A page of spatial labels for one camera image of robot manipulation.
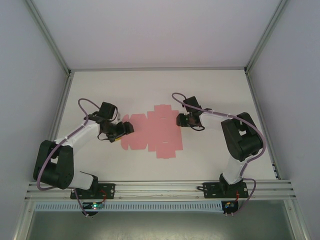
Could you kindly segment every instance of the white table surface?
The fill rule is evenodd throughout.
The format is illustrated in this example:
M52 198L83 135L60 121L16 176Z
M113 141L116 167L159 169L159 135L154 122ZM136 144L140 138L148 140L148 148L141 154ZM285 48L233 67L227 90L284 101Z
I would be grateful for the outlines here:
M91 71L75 73L58 137L82 122L79 98L88 98L99 106L103 101L112 103L122 117L147 114L161 104L184 113L182 106L171 98L172 92L196 96L203 108L234 115L248 112L261 129L243 70ZM90 103L83 102L83 106L88 113L96 111ZM218 180L230 156L223 132L197 132L190 128L182 128L181 132L183 150L176 151L176 158L156 158L156 152L149 152L148 147L124 150L119 141L109 143L95 138L74 156L74 167L98 176L101 181ZM249 164L244 176L276 179L268 151Z

